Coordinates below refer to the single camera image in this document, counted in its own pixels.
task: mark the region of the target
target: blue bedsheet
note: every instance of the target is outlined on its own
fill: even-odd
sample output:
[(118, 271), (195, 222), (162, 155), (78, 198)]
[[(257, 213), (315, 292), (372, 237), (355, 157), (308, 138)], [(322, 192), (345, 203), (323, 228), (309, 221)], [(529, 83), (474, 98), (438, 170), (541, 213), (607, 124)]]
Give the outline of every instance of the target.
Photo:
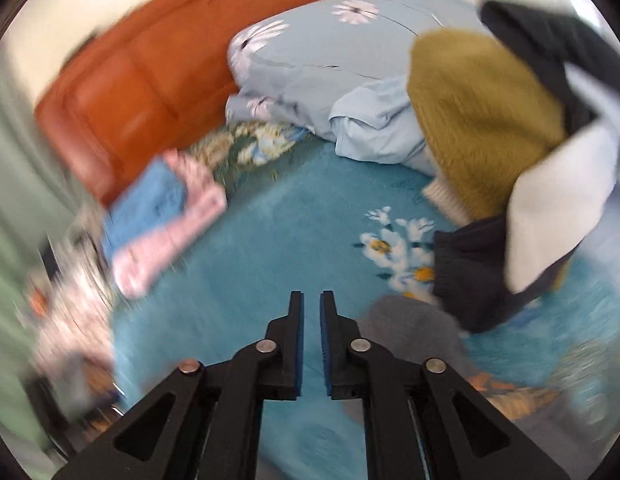
[(392, 290), (425, 290), (413, 273), (428, 254), (411, 254), (410, 238), (430, 240), (427, 221), (449, 225), (421, 197), (429, 179), (416, 171), (340, 158), (315, 137), (277, 163), (235, 192), (226, 215), (148, 297), (119, 312), (117, 384), (132, 404), (180, 359), (231, 358), (302, 290), (303, 395), (266, 406), (261, 451), (292, 478), (365, 478), (362, 428), (325, 393), (319, 294), (334, 290), (340, 313), (358, 317)]
[[(340, 313), (349, 317), (362, 316), (387, 293), (427, 296), (428, 242), (434, 228), (451, 228), (421, 195), (428, 180), (402, 166), (340, 158), (333, 144), (312, 136), (250, 174), (227, 214), (183, 261), (148, 297), (118, 312), (117, 383), (126, 404), (183, 358), (206, 364), (231, 358), (261, 338), (270, 319), (285, 314), (291, 290), (302, 290), (302, 397), (267, 403), (261, 452), (293, 479), (365, 478), (363, 430), (325, 395), (319, 294), (334, 290)], [(619, 338), (620, 295), (595, 263), (580, 256), (563, 290), (466, 341), (488, 372), (563, 389), (575, 413), (581, 410), (594, 431), (609, 434), (620, 422), (611, 420), (611, 408), (618, 415), (620, 407), (611, 404), (618, 398), (601, 395), (610, 381), (620, 391)], [(588, 382), (570, 370), (591, 362), (592, 344), (605, 352), (595, 353), (602, 361)], [(596, 420), (602, 400), (605, 428)]]
[(106, 261), (111, 264), (120, 248), (180, 215), (186, 197), (185, 184), (160, 156), (155, 157), (103, 219), (101, 248)]

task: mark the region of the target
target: light blue pillowcase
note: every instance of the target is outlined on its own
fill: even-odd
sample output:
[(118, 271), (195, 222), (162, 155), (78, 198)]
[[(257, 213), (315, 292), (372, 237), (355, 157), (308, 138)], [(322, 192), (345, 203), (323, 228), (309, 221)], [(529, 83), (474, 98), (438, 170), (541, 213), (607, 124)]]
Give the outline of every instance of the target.
[(414, 40), (441, 27), (489, 34), (464, 0), (321, 0), (263, 20), (229, 46), (241, 90), (226, 118), (288, 121), (336, 142), (334, 103), (365, 83), (405, 76)]

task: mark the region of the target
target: white flower pattern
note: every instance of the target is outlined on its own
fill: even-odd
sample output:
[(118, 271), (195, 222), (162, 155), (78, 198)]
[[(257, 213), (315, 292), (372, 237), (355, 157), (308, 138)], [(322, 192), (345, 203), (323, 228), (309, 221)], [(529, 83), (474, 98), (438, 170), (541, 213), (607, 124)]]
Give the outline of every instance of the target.
[(389, 225), (390, 224), (390, 211), (392, 208), (390, 206), (385, 206), (383, 209), (374, 209), (372, 211), (368, 211), (365, 216), (367, 216), (370, 220), (376, 220), (381, 225)]
[(363, 255), (381, 269), (391, 272), (378, 274), (388, 286), (409, 298), (436, 304), (431, 293), (434, 280), (434, 253), (424, 235), (434, 229), (434, 222), (426, 218), (396, 219), (395, 224), (405, 229), (405, 236), (397, 233), (392, 224), (392, 208), (385, 206), (368, 211), (365, 216), (382, 225), (379, 235), (363, 233), (358, 247)]
[(267, 25), (254, 25), (234, 37), (230, 43), (230, 66), (239, 83), (248, 78), (252, 55), (289, 26), (283, 20), (276, 20)]
[(374, 4), (363, 0), (344, 0), (334, 5), (334, 8), (336, 10), (332, 13), (339, 17), (339, 21), (351, 25), (368, 23), (370, 19), (376, 19), (379, 14), (379, 9)]
[(372, 233), (363, 233), (360, 237), (363, 254), (383, 269), (404, 272), (408, 268), (408, 246), (398, 234), (388, 229), (381, 229), (378, 237)]

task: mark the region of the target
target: orange headboard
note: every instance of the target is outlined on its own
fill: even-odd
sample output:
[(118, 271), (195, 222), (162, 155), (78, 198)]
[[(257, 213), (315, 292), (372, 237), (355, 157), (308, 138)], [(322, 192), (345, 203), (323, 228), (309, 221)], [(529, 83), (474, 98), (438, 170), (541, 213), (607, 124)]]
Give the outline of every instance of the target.
[(223, 123), (232, 37), (316, 0), (152, 0), (61, 70), (36, 108), (58, 155), (105, 205), (167, 148)]

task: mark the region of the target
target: pink towel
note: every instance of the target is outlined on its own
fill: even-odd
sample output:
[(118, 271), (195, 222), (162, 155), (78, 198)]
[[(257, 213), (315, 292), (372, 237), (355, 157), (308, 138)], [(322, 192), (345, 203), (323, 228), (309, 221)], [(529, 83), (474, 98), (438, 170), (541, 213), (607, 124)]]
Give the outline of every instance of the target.
[(186, 184), (186, 206), (178, 218), (115, 253), (114, 279), (122, 294), (130, 299), (146, 295), (159, 275), (227, 208), (225, 190), (204, 164), (177, 150), (165, 152), (163, 158)]

